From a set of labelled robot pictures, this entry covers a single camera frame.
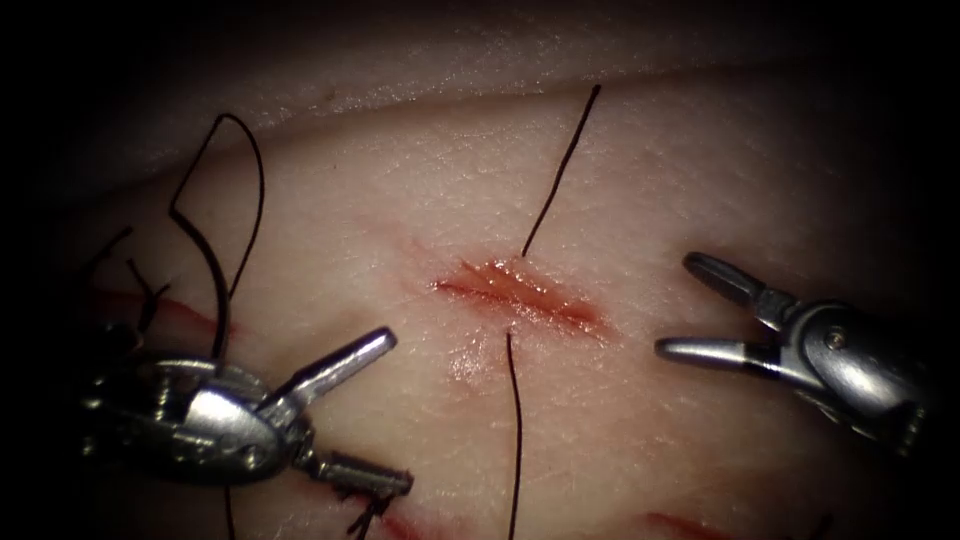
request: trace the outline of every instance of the skin surface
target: skin surface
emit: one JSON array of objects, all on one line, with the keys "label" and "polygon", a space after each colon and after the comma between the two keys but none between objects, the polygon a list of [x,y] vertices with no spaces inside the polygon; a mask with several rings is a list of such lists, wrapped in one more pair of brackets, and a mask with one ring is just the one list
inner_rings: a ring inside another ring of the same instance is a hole
[{"label": "skin surface", "polygon": [[[321,24],[308,18],[283,40],[198,41],[52,165],[79,173],[40,188],[61,208],[45,262],[67,275],[129,224],[93,284],[137,292],[132,257],[154,288],[171,284],[165,298],[214,317],[208,270],[166,205],[209,123],[231,111],[255,129],[267,194],[228,359],[276,385],[376,326],[400,339],[309,409],[318,447],[416,476],[388,512],[416,536],[378,522],[369,538],[505,537],[508,330],[524,415],[518,538],[697,538],[649,513],[795,538],[832,513],[828,538],[870,537],[893,505],[881,456],[785,388],[666,364],[652,342],[762,337],[681,270],[689,250],[800,298],[923,313],[915,186],[885,151],[893,104],[794,19],[617,9],[449,11],[430,25],[384,10],[344,14],[328,33],[306,31]],[[519,255],[594,82],[603,90],[525,264],[599,306],[615,337],[441,294],[461,260]],[[180,206],[228,280],[256,204],[240,141],[218,134]],[[133,321],[136,307],[106,311]],[[206,354],[201,326],[162,309],[147,345]],[[220,490],[122,470],[81,480],[98,534],[227,536]],[[232,508],[243,539],[342,538],[360,511],[298,472],[232,490]]]}]

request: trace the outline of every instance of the black suture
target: black suture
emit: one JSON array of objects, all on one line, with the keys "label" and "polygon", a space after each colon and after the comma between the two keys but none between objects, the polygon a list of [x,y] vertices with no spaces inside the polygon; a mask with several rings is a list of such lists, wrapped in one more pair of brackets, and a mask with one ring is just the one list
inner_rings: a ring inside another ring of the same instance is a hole
[{"label": "black suture", "polygon": [[237,524],[233,519],[233,503],[230,497],[230,486],[223,486],[223,501],[226,508],[227,538],[237,540]]},{"label": "black suture", "polygon": [[527,252],[530,251],[530,244],[533,243],[533,237],[537,234],[540,224],[543,223],[543,218],[547,215],[547,210],[550,209],[550,204],[553,203],[553,198],[557,195],[557,190],[560,188],[560,179],[563,177],[563,171],[567,169],[570,156],[573,155],[573,150],[577,147],[577,143],[580,142],[580,134],[583,133],[583,126],[586,125],[587,117],[590,116],[590,109],[593,108],[593,102],[597,100],[597,95],[599,94],[600,85],[594,85],[590,91],[590,98],[587,99],[587,105],[583,109],[583,114],[580,116],[580,123],[577,124],[577,130],[573,133],[573,139],[570,140],[570,145],[567,146],[567,152],[563,155],[563,159],[560,160],[560,167],[557,168],[557,176],[553,179],[553,187],[550,188],[550,195],[547,196],[547,202],[543,204],[540,215],[537,216],[537,221],[534,222],[533,229],[530,230],[530,235],[527,236],[527,242],[523,245],[523,251],[520,252],[521,257],[526,257]]},{"label": "black suture", "polygon": [[157,292],[153,292],[150,284],[147,283],[147,280],[140,274],[140,270],[137,269],[137,263],[133,262],[133,259],[127,259],[127,267],[130,268],[133,278],[137,280],[137,284],[140,285],[140,289],[143,291],[143,306],[140,307],[140,320],[137,321],[137,332],[143,334],[147,331],[147,328],[150,327],[150,323],[153,322],[153,318],[157,315],[157,309],[160,308],[160,296],[167,292],[170,284],[167,283],[163,287],[160,287],[160,290]]},{"label": "black suture", "polygon": [[520,461],[523,457],[523,414],[520,410],[520,390],[517,387],[517,370],[513,365],[513,336],[507,332],[507,366],[510,368],[510,383],[513,385],[513,406],[517,415],[517,454],[514,458],[513,504],[510,508],[510,529],[507,540],[513,540],[517,527],[517,508],[520,505]]},{"label": "black suture", "polygon": [[[250,142],[250,145],[253,147],[254,154],[257,159],[257,172],[259,174],[259,184],[260,184],[260,197],[257,205],[257,217],[254,222],[253,233],[250,236],[250,241],[247,243],[247,249],[244,252],[243,258],[240,262],[240,267],[237,270],[237,274],[234,276],[233,285],[228,290],[226,279],[223,276],[223,270],[220,267],[220,262],[217,259],[217,256],[213,252],[213,248],[210,247],[210,243],[207,242],[203,234],[187,219],[186,216],[181,214],[177,208],[177,200],[180,198],[180,194],[183,192],[183,188],[186,187],[187,181],[190,180],[190,176],[193,174],[193,171],[196,170],[197,165],[200,163],[200,159],[203,157],[204,152],[207,150],[207,146],[210,145],[210,141],[213,139],[214,134],[216,134],[217,129],[219,129],[220,124],[224,120],[230,120],[233,123],[237,124],[241,130],[243,130],[244,135],[246,135],[247,140]],[[263,199],[265,192],[265,181],[263,173],[263,159],[260,155],[260,147],[257,145],[257,140],[253,136],[253,132],[250,131],[250,128],[243,123],[242,120],[236,116],[223,113],[217,116],[217,119],[213,122],[213,126],[210,128],[210,132],[207,133],[207,137],[204,139],[203,144],[200,146],[200,150],[197,152],[196,157],[194,157],[193,162],[190,164],[190,168],[187,169],[187,173],[183,176],[183,180],[180,182],[180,185],[177,186],[177,190],[173,195],[173,198],[170,200],[170,206],[168,208],[168,214],[171,219],[186,233],[187,236],[193,240],[193,243],[197,246],[197,249],[203,254],[203,258],[207,263],[207,266],[210,268],[210,274],[213,277],[214,288],[216,289],[217,295],[217,327],[213,337],[213,345],[211,347],[210,357],[213,360],[219,360],[219,367],[222,368],[223,365],[223,356],[226,354],[227,347],[227,328],[230,325],[230,310],[229,310],[229,300],[233,296],[233,293],[236,291],[237,284],[240,281],[240,275],[243,273],[243,269],[247,264],[247,259],[250,256],[250,251],[253,249],[253,244],[256,241],[257,233],[260,229],[260,219],[263,215]]]},{"label": "black suture", "polygon": [[391,501],[393,501],[393,497],[373,498],[363,513],[360,514],[360,517],[354,520],[354,522],[347,527],[347,535],[349,536],[356,532],[357,537],[355,540],[365,540],[367,537],[367,531],[370,530],[370,524],[373,522],[373,518],[376,516],[382,516],[384,512],[387,511],[387,508],[390,507]]},{"label": "black suture", "polygon": [[257,233],[260,232],[260,220],[263,218],[263,200],[267,191],[267,183],[263,175],[263,158],[260,156],[260,146],[257,144],[257,139],[254,138],[253,133],[243,122],[239,120],[237,122],[240,124],[240,129],[243,130],[243,133],[250,141],[250,146],[253,147],[253,153],[257,158],[260,193],[257,199],[257,217],[253,222],[253,232],[250,233],[250,241],[247,242],[247,249],[243,252],[243,258],[240,259],[240,266],[237,267],[237,273],[233,276],[233,283],[230,285],[231,299],[233,298],[233,293],[237,292],[237,285],[240,284],[240,275],[243,274],[243,269],[247,267],[247,260],[250,258],[250,252],[253,251],[253,244],[257,241]]},{"label": "black suture", "polygon": [[75,286],[82,287],[90,281],[90,278],[93,276],[94,271],[96,271],[97,266],[103,262],[104,259],[110,256],[110,252],[120,243],[121,240],[133,234],[133,227],[127,225],[120,230],[113,238],[96,255],[93,256],[89,261],[86,262],[83,266],[80,267],[80,270],[77,271],[76,279],[74,281]]}]

